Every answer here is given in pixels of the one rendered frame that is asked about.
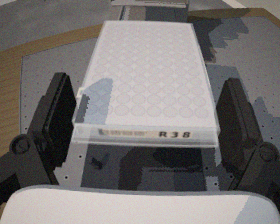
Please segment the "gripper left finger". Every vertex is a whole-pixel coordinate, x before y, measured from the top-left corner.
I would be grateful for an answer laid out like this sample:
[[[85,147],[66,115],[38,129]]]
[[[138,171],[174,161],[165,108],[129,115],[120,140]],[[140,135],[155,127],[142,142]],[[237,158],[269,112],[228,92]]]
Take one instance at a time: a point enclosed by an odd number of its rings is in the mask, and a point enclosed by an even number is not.
[[[0,157],[0,206],[19,189],[59,185],[53,171],[66,161],[76,104],[69,75],[55,73],[27,134],[16,136]]]

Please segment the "grey perforated base plate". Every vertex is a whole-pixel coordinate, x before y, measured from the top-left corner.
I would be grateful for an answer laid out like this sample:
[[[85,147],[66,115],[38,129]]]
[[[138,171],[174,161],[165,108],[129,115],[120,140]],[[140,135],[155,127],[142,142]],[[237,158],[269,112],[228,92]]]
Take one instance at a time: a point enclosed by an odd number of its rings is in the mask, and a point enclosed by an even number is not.
[[[251,103],[264,142],[280,153],[280,27],[265,16],[187,21],[193,23],[215,105],[228,78],[239,78]],[[56,72],[69,75],[76,96],[82,86],[98,36],[21,57],[19,135],[28,128]],[[53,171],[59,185],[80,187],[88,144],[70,141],[66,162]],[[201,148],[206,191],[227,191],[218,148]]]

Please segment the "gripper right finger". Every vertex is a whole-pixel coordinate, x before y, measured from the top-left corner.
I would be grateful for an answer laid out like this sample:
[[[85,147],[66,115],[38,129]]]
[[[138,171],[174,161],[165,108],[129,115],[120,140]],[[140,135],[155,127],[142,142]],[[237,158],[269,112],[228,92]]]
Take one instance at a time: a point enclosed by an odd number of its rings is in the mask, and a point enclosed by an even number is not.
[[[225,80],[216,112],[222,165],[226,173],[234,176],[227,191],[263,195],[272,200],[280,212],[280,153],[275,145],[263,141],[239,78]]]

